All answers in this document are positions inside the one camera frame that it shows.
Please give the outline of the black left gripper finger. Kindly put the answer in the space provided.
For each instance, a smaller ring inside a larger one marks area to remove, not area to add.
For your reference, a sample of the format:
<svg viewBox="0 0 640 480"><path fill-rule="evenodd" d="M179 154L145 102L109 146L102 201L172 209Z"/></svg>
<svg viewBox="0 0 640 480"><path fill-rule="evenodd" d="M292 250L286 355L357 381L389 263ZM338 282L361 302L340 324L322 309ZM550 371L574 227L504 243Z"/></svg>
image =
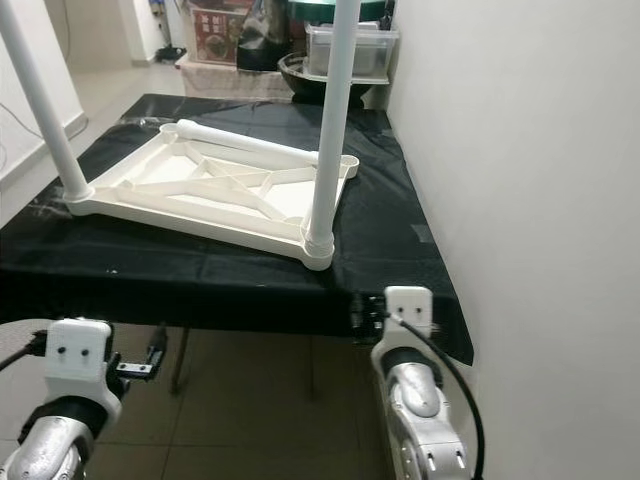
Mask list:
<svg viewBox="0 0 640 480"><path fill-rule="evenodd" d="M145 358L141 362L119 362L116 375L123 379L155 379L163 366L169 335L166 325L156 325L148 339Z"/></svg>

